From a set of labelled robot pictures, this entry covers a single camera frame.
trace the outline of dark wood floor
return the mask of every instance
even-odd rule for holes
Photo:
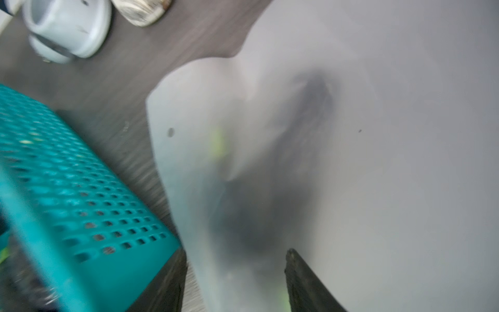
[[[0,35],[0,83],[55,110],[163,222],[175,231],[156,172],[145,98],[159,80],[191,60],[236,54],[270,0],[176,0],[148,28],[114,12],[103,47],[90,59],[44,63],[15,17]],[[194,275],[184,309],[204,311]]]

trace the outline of translucent plastic bag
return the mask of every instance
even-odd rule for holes
[[[150,94],[211,312],[286,311],[287,248],[349,312],[496,311],[499,6],[276,0]]]

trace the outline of white ceramic pot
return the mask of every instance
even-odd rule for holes
[[[26,0],[24,22],[31,32],[60,46],[78,57],[90,57],[101,47],[111,21],[109,0]],[[43,54],[40,40],[30,38],[38,54],[52,59],[53,53]]]
[[[28,40],[36,54],[42,56],[46,61],[66,64],[74,58],[74,55],[67,49],[37,34],[29,35]]]

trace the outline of teal plastic basket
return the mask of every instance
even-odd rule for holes
[[[2,85],[0,201],[63,311],[125,311],[180,246],[57,115]]]
[[[7,247],[8,236],[9,236],[8,231],[0,234],[0,253],[5,247]]]

